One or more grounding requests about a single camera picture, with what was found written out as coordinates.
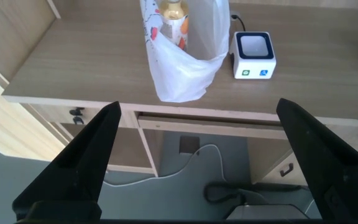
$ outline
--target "desk surface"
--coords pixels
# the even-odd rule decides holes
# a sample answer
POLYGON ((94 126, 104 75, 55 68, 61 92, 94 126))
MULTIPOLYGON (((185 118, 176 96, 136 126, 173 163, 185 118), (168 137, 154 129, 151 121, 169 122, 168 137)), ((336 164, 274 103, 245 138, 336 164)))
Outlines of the desk surface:
POLYGON ((161 102, 147 62, 139 2, 79 1, 52 24, 3 95, 22 103, 118 100, 261 114, 275 114, 278 100, 287 98, 315 116, 358 119, 358 9, 231 9, 241 12, 248 30, 270 32, 277 55, 271 80, 235 80, 226 57, 200 100, 161 102))

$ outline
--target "wooden desk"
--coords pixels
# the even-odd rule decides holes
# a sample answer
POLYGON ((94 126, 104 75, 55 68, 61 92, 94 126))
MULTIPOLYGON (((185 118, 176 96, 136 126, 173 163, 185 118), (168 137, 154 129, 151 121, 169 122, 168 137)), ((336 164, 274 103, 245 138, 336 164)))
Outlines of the wooden desk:
POLYGON ((358 9, 231 9, 241 13, 248 30, 270 32, 277 55, 271 80, 235 80, 226 58, 200 100, 161 102, 147 63, 139 2, 80 0, 52 24, 3 95, 34 105, 67 138, 73 137, 65 124, 72 123, 68 110, 85 107, 86 121, 120 101, 120 126, 138 130, 124 135, 126 141, 141 142, 150 165, 131 163, 139 156, 133 149, 120 164, 111 162, 116 170, 157 176, 163 131, 188 131, 251 137, 253 182, 304 184, 301 172, 276 177, 296 163, 275 114, 280 98, 297 102, 358 150, 358 9))

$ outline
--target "green icon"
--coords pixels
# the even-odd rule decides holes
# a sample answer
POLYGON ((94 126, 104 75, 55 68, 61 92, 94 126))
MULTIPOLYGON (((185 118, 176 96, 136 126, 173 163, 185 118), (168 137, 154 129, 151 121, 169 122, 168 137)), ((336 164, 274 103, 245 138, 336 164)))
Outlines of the green icon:
POLYGON ((249 70, 243 70, 242 75, 249 75, 249 70))

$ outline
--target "drawer handle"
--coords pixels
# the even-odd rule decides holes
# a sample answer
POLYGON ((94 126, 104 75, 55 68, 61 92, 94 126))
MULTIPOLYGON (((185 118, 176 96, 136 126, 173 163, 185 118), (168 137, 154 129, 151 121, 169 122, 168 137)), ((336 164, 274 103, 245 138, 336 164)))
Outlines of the drawer handle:
POLYGON ((84 124, 84 121, 82 120, 82 118, 80 118, 78 116, 75 116, 73 118, 73 121, 74 121, 74 124, 78 124, 78 123, 84 124))
POLYGON ((83 110, 85 108, 75 108, 75 110, 70 110, 69 113, 73 116, 82 116, 82 112, 81 110, 83 110))
POLYGON ((74 124, 78 124, 78 123, 84 124, 84 121, 82 120, 82 118, 79 117, 79 116, 83 116, 83 114, 81 112, 81 110, 83 110, 83 109, 85 109, 85 108, 75 108, 74 110, 69 111, 69 113, 74 116, 74 118, 73 118, 74 124))
POLYGON ((290 168, 285 172, 283 170, 280 170, 281 177, 285 177, 287 174, 289 174, 291 171, 293 171, 293 163, 292 162, 289 164, 289 167, 290 168))

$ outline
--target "desk leg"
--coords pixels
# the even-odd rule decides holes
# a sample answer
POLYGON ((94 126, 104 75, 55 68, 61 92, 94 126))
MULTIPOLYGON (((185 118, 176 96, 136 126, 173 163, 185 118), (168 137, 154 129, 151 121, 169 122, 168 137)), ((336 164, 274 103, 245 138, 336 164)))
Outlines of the desk leg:
POLYGON ((147 156, 153 168, 154 175, 158 177, 163 148, 163 134, 161 130, 137 129, 142 139, 147 156))

